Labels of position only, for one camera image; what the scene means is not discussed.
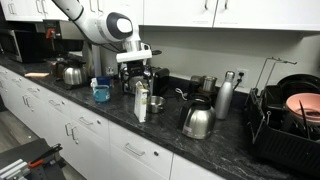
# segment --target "blue cup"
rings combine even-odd
[[[110,78],[108,76],[98,76],[96,77],[98,85],[110,86]]]
[[[96,102],[107,102],[110,99],[109,86],[98,85],[94,87],[93,97]]]

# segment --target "bottle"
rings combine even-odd
[[[215,104],[216,118],[225,119],[227,117],[232,94],[233,94],[233,79],[235,73],[232,71],[227,71],[225,80],[218,92],[217,101]]]
[[[114,73],[112,67],[106,68],[106,76],[109,78],[110,87],[114,87]]]

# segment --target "stainless steel kettle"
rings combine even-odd
[[[68,59],[56,63],[56,71],[58,72],[59,65],[64,65],[63,80],[68,85],[81,85],[88,82],[88,72],[83,67],[85,62],[77,59]]]
[[[216,113],[210,98],[202,94],[192,94],[181,108],[178,129],[194,139],[205,139],[213,131]]]

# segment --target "gray floor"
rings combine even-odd
[[[0,153],[36,139],[39,137],[11,112],[0,112]],[[62,170],[67,180],[85,179],[70,165],[65,166]]]

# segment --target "wall outlet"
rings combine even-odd
[[[247,86],[248,83],[248,77],[249,77],[249,70],[248,69],[242,69],[242,68],[237,68],[235,71],[235,78],[234,78],[234,85],[236,85],[238,83],[238,79],[240,79],[240,75],[239,73],[243,73],[244,75],[242,76],[242,81],[241,83],[238,85],[238,87],[243,87],[245,88]]]

